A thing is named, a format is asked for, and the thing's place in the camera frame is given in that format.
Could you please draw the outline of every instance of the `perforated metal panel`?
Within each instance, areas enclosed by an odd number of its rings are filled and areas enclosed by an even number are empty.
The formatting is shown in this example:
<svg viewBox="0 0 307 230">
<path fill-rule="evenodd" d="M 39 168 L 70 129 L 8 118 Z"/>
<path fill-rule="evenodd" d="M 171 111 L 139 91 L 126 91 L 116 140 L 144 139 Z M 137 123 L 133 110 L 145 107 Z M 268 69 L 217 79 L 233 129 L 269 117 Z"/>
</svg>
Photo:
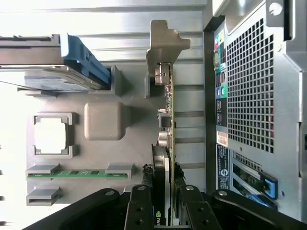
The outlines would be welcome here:
<svg viewBox="0 0 307 230">
<path fill-rule="evenodd" d="M 229 138 L 274 153 L 273 35 L 261 19 L 226 49 Z"/>
<path fill-rule="evenodd" d="M 242 156 L 241 154 L 237 152 L 233 152 L 233 158 L 235 158 L 237 161 L 247 165 L 248 167 L 251 167 L 252 169 L 260 172 L 261 171 L 261 164 L 258 164 L 257 162 L 252 161 L 251 159 Z"/>
</svg>

